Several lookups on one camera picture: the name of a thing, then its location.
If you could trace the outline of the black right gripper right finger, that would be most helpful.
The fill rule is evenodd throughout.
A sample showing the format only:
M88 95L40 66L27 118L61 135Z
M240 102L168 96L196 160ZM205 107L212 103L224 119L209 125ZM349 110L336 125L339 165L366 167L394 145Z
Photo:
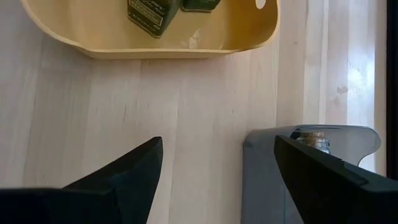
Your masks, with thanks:
M398 224L398 180L285 136L274 155L304 224Z

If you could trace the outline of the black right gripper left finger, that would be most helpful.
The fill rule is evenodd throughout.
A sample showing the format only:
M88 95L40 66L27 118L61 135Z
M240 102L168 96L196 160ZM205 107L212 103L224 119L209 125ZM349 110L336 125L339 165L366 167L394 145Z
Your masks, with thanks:
M157 136L60 189L0 189L0 224L146 224L163 152Z

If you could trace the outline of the green-lidded spice jar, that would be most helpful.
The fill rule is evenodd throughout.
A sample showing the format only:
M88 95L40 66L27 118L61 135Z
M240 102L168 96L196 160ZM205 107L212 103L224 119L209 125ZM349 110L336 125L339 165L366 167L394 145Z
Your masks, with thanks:
M160 38L182 5L182 0L127 0L127 16L151 36Z
M192 12L212 12L221 0L183 0L182 10Z

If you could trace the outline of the grey translucent plastic bin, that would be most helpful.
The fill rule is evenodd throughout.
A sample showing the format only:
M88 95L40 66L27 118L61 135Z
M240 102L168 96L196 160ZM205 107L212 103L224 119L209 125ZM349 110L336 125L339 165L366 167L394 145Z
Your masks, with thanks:
M301 132L323 132L330 154L356 166L381 145L378 133L365 126L301 124L251 131L243 143L241 224L303 224L274 156L277 135L297 139Z

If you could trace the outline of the yellow plastic bin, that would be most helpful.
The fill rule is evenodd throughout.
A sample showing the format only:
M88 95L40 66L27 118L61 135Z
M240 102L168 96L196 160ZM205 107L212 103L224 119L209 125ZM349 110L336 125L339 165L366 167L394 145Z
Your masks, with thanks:
M178 11L155 38L127 17L127 0L20 0L46 34L92 58L210 58L264 46L276 35L279 0L221 0L212 12Z

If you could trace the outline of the black aluminium table frame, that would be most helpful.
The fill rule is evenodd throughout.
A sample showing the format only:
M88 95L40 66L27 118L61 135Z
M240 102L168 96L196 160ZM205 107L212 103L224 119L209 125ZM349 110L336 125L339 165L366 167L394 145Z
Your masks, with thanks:
M386 174L398 180L398 0L387 0Z

